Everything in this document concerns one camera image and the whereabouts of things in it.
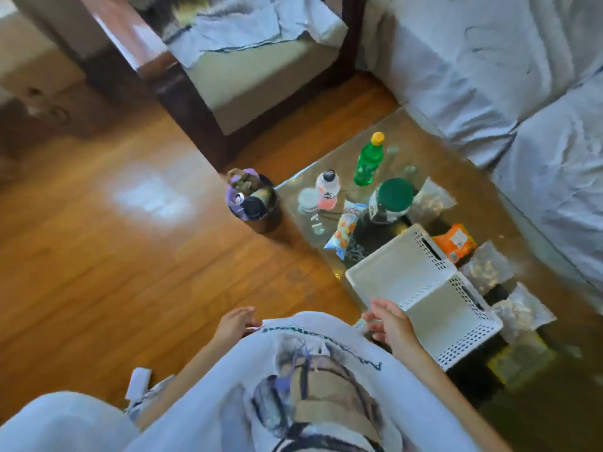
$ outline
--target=person's left hand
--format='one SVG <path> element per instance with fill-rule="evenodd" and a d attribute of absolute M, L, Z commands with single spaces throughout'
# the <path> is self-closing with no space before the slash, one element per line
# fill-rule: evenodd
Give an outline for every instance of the person's left hand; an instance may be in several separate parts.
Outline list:
<path fill-rule="evenodd" d="M 221 345 L 234 346 L 245 334 L 246 326 L 261 326 L 261 320 L 254 320 L 253 306 L 233 309 L 220 320 L 212 341 Z"/>

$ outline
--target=glass tabletop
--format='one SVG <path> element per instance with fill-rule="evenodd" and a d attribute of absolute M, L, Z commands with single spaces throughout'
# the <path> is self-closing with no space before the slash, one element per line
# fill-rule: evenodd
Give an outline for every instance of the glass tabletop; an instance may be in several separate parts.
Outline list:
<path fill-rule="evenodd" d="M 353 182 L 356 162 L 375 131 L 385 134 L 383 150 L 397 148 L 397 154 L 389 165 L 381 165 L 371 184 L 358 187 Z M 417 173 L 409 176 L 409 166 Z M 341 181 L 335 208 L 318 215 L 298 211 L 299 192 L 314 187 L 318 175 L 328 169 L 334 169 Z M 602 449 L 603 318 L 584 301 L 592 286 L 499 194 L 485 172 L 423 132 L 400 109 L 283 182 L 277 193 L 306 242 L 319 251 L 358 307 L 365 309 L 345 277 L 346 270 L 408 224 L 399 221 L 374 230 L 361 244 L 350 242 L 343 260 L 324 246 L 336 231 L 345 200 L 367 204 L 381 182 L 402 174 L 412 178 L 415 189 L 430 177 L 456 199 L 456 206 L 426 225 L 430 235 L 462 223 L 476 242 L 492 241 L 509 259 L 515 277 L 486 294 L 487 303 L 506 298 L 520 281 L 558 318 L 512 346 L 495 336 L 451 368 L 450 378 L 515 450 Z M 318 223 L 324 228 L 322 234 L 313 228 Z M 543 263 L 546 259 L 560 260 L 571 274 L 553 271 Z"/>

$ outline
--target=black bottle cap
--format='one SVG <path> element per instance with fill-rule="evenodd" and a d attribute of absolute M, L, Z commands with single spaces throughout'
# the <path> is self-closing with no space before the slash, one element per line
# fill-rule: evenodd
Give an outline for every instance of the black bottle cap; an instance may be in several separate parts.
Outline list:
<path fill-rule="evenodd" d="M 243 206 L 245 214 L 247 214 L 247 217 L 249 217 L 251 220 L 261 219 L 266 215 L 267 212 L 266 205 L 260 198 L 256 196 L 248 196 L 245 198 L 245 200 L 243 200 L 241 206 Z"/>
<path fill-rule="evenodd" d="M 335 176 L 336 176 L 335 170 L 327 170 L 323 173 L 323 178 L 327 182 L 335 181 Z"/>

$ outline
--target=wooden frame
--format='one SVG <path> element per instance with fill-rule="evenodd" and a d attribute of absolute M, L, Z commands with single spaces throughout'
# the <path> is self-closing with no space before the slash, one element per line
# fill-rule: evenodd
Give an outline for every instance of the wooden frame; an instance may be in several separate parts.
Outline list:
<path fill-rule="evenodd" d="M 355 69 L 366 0 L 343 0 L 348 33 L 336 61 L 292 96 L 234 133 L 222 133 L 184 69 L 127 0 L 81 0 L 118 51 L 162 106 L 217 170 L 223 169 L 261 131 L 321 89 L 349 79 Z"/>

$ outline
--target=white storage basket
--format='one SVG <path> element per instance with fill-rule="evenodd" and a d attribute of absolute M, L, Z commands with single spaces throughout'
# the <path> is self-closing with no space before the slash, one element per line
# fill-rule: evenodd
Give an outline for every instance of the white storage basket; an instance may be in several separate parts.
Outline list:
<path fill-rule="evenodd" d="M 351 267 L 345 277 L 367 306 L 372 298 L 387 298 L 407 310 L 454 273 L 453 263 L 417 224 Z"/>
<path fill-rule="evenodd" d="M 460 273 L 415 302 L 406 314 L 421 345 L 444 371 L 502 329 L 501 320 Z"/>

